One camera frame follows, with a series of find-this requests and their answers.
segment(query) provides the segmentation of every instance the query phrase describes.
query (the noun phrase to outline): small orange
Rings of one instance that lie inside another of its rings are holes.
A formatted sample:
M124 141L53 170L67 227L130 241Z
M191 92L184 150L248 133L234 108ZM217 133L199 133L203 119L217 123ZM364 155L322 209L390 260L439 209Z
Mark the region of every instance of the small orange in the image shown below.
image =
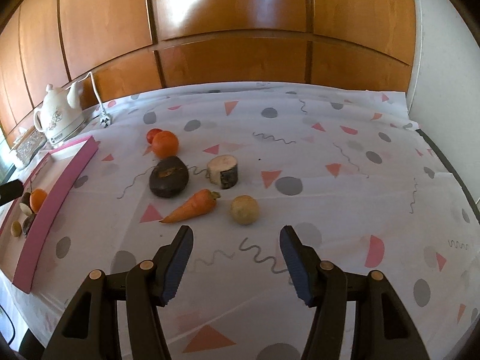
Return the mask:
M152 151L160 159L177 155L177 152L179 151L179 141L177 136L171 131L157 133L152 140Z
M42 188L33 190L30 195L30 208L37 214L40 211L40 207L47 198L47 193Z

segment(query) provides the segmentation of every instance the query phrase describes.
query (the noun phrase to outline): white wall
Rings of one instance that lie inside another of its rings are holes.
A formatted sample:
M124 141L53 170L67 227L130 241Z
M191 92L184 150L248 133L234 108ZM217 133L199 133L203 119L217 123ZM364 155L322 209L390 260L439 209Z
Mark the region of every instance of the white wall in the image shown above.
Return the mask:
M416 66L407 96L413 95L410 118L443 151L477 200L480 48L449 0L419 0L416 5Z

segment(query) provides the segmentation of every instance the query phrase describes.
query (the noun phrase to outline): wooden cabinet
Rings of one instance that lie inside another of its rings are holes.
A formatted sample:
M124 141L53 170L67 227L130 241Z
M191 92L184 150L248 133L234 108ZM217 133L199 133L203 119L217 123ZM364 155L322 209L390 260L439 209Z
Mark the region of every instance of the wooden cabinet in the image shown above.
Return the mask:
M60 45L57 0L24 0L20 14L20 52L23 71L34 107L51 83L69 82Z
M60 0L71 78L152 44L146 0Z
M311 83L334 88L406 92L411 66L339 40L314 42Z
M11 112L10 104L8 102L5 85L3 85L3 73L0 66L0 123L5 134L11 132L15 125L14 114Z
M18 20L19 10L13 14L0 34L0 68L5 92L16 123L19 123L33 109L23 78L18 42Z
M306 31L305 0L154 0L160 39L241 29Z
M94 74L102 102L162 88L154 52L125 55Z
M160 51L166 85L223 81L305 82L307 42L232 37L180 44Z
M414 0L314 0L313 30L413 64Z

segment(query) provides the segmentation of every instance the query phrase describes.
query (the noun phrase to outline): table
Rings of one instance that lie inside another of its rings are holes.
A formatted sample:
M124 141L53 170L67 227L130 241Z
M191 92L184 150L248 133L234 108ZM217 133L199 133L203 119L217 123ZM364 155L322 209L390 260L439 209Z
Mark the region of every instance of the table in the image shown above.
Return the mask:
M289 283L278 246L284 225L346 272L383 271L432 359L468 334L479 307L480 225L408 119L404 93L222 83L134 95L107 109L110 127L95 118L82 132L99 149L52 225L32 293L7 282L42 344L91 270L129 270L171 242L180 223L159 219L202 188L218 190L202 170L221 154L237 157L239 183L221 191L214 212L182 223L194 231L193 252L177 297L159 309L172 358L300 359L314 310ZM158 161L145 138L153 127L178 136L190 169L173 199L148 188ZM261 207L250 226L228 215L243 194ZM353 317L349 305L343 359ZM130 359L123 304L119 328Z

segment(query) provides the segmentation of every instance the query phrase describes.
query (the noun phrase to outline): squiggly line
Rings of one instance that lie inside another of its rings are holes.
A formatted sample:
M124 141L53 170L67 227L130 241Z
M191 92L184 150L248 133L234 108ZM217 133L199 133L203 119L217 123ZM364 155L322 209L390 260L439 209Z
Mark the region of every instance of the squiggly line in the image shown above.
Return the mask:
M410 209L412 211L410 211L410 214L413 214L413 205L415 204L415 193L417 192L417 180L416 178L413 178L413 181L415 181L415 190L412 192L412 199L413 199L413 202L410 203Z
M300 107L300 110L301 110L302 112L305 112L306 114L308 114L308 112L303 109L303 108L305 108L305 106L307 105L307 103L306 103L304 100L302 100L302 99L298 99L298 101L299 101L300 103L303 103L303 105Z
M194 166L191 166L191 167L188 168L188 170L190 170L190 169L193 169L192 173L195 176L201 174L202 172L205 172L205 178L206 179L210 178L210 176L208 175L208 169L206 169L206 168L202 169L202 170L198 170L198 167L194 165Z
M235 256L235 252L233 252L230 256L228 254L226 254L223 250L220 250L220 249L217 249L213 252L213 255L212 255L212 261L208 262L208 261L205 261L204 259L195 259L195 261L193 262L193 271L192 272L196 272L196 267L197 267L197 261L198 262L201 262L201 263L204 263L206 266L212 266L215 262L215 254L216 253L219 253L221 254L222 256L225 256L226 258L228 258L229 260L232 260L233 257Z
M465 250L467 251L469 249L469 245L468 244L460 244L460 242L458 241L451 241L448 240L448 245L450 245L450 247L452 248L453 246L455 246L455 249L458 249L458 245L460 245L460 249L463 249L463 247L465 246Z
M273 142L278 142L279 140L282 140L285 145L290 145L291 143L297 143L296 140L291 140L290 142L287 142L287 141L286 141L285 139L283 139L283 138L275 139L275 137L274 137L273 135L265 135L265 134L263 134L263 133L255 134L255 132L253 132L252 135L253 135L254 137L258 137L258 136L261 135L263 139L273 138Z
M332 142L332 143L333 143L333 145L334 145L337 149L340 149L340 152L342 153L342 156L344 156L344 157L349 161L350 164L352 164L354 167L356 167L356 168L358 169L358 172L359 172L361 175L367 176L367 179L370 177L369 175L366 175L365 173L363 173L363 172L360 170L360 167L359 167L356 163L353 163L353 162L350 161L350 157L347 156L347 155L343 152L343 150L342 150L342 148L341 148L340 146L335 145L335 142Z
M242 246L243 244L245 243L245 241L248 240L248 237L246 237L246 239L244 239L240 246L238 247L238 249L240 251L249 251L250 249L254 249L256 248L257 249L257 252L255 254L255 256L253 257L253 261L255 261L257 264L261 264L261 263L264 263L265 261L267 260L273 260L273 265L272 267L270 268L270 271L273 273L273 274L282 274L284 272L287 272L288 269L281 269L280 271L276 271L275 270L275 266L277 265L277 259L276 257L274 256L268 256L268 257L265 257L264 259L257 259L258 256L260 256L260 253L262 253L262 248L258 245L251 245L249 247L246 247L245 249L242 249Z
M155 168L155 166L156 166L156 165L153 165L153 166L151 166L150 168L148 168L146 171L144 171L143 173L140 173L139 175L136 175L136 176L133 178L133 182L132 182L129 186L125 187L125 189L123 190L123 193L122 193L121 197L119 197L119 198L117 198L117 199L121 199L121 198L123 198L123 197L125 196L125 192L127 191L127 189L134 186L135 180L137 179L137 177L143 176L143 175L144 175L145 173L147 173L150 169Z

